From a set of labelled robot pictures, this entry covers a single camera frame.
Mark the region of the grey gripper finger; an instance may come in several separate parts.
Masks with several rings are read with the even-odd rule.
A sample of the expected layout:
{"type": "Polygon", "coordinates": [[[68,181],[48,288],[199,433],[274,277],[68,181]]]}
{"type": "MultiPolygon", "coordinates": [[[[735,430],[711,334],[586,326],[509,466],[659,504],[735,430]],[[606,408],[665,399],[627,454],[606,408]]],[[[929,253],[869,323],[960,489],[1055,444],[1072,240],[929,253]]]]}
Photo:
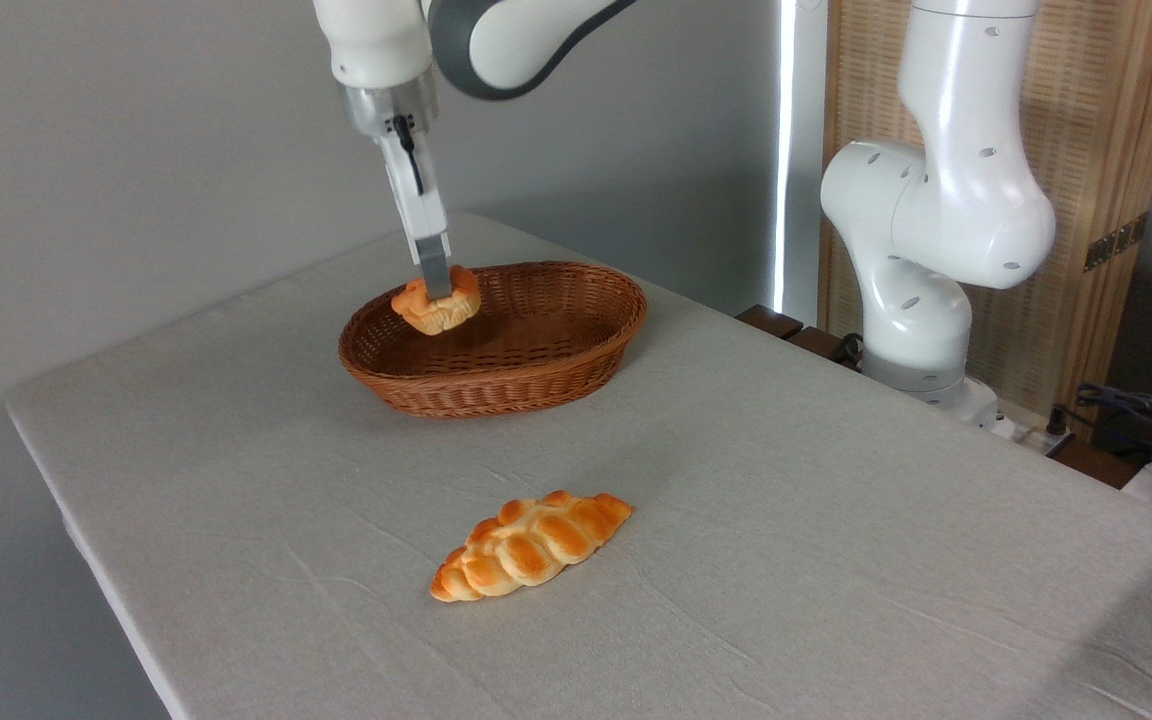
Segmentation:
{"type": "Polygon", "coordinates": [[[416,240],[417,260],[430,301],[448,300],[453,295],[445,236],[416,240]]]}

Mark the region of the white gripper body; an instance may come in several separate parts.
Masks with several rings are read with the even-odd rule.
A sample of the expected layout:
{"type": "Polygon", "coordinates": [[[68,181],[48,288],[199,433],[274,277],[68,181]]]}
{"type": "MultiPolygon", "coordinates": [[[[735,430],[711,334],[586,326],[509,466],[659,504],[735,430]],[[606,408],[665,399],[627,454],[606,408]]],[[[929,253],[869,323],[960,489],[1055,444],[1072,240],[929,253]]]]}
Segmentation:
{"type": "Polygon", "coordinates": [[[445,236],[447,219],[442,196],[435,182],[433,156],[429,151],[429,136],[410,122],[387,122],[384,136],[378,138],[387,165],[391,190],[396,199],[411,260],[419,264],[416,240],[445,236]]]}

